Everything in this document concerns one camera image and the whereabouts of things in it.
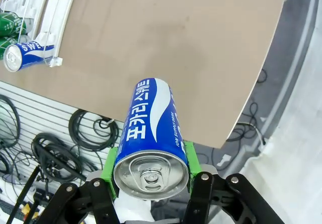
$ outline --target can lid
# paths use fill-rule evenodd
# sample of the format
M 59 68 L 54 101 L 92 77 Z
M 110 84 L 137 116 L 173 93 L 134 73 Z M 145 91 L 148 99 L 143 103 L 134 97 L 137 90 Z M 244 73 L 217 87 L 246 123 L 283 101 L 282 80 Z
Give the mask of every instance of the can lid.
M 9 45 L 4 53 L 4 64 L 8 71 L 16 72 L 22 64 L 22 55 L 18 46 Z
M 145 200 L 160 200 L 180 193 L 189 180 L 186 164 L 167 152 L 141 151 L 120 160 L 114 169 L 116 185 Z

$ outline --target white rack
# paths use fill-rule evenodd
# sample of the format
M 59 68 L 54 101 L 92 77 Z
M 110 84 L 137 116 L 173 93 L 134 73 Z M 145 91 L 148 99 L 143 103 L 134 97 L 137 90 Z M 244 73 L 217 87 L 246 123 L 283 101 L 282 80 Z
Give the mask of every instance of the white rack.
M 58 57 L 68 13 L 73 0 L 2 0 L 3 12 L 14 12 L 20 18 L 34 19 L 28 36 L 42 46 L 54 45 L 53 58 L 46 62 L 50 67 L 61 65 Z

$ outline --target table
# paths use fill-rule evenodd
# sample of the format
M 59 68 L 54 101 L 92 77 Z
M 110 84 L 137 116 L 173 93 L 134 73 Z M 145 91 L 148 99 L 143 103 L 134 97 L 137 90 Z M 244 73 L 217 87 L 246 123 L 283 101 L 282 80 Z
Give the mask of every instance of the table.
M 63 65 L 0 80 L 125 120 L 135 84 L 172 87 L 184 139 L 221 147 L 269 50 L 284 0 L 74 0 Z

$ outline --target pocari sweat can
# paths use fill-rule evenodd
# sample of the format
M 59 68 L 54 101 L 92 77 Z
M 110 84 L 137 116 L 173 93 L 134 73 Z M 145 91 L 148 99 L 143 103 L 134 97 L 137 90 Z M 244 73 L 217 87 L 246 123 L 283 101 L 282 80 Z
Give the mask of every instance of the pocari sweat can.
M 140 81 L 133 93 L 114 167 L 116 185 L 146 200 L 180 193 L 189 180 L 185 145 L 169 85 Z
M 50 61 L 54 55 L 54 45 L 41 46 L 36 41 L 8 46 L 4 53 L 4 64 L 8 71 L 16 72 L 34 64 Z

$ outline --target silver screw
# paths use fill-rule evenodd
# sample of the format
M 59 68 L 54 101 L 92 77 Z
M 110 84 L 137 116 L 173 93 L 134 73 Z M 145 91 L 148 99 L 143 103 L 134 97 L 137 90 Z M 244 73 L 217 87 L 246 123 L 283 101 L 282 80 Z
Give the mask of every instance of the silver screw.
M 99 185 L 100 185 L 100 182 L 99 182 L 99 181 L 95 181 L 95 182 L 94 182 L 94 186 L 95 186 L 95 187 L 98 187 Z
M 232 177 L 232 179 L 230 180 L 232 183 L 234 183 L 234 184 L 237 184 L 238 183 L 238 178 L 237 177 Z
M 209 179 L 209 176 L 206 175 L 206 174 L 202 174 L 201 179 L 202 180 L 208 180 Z

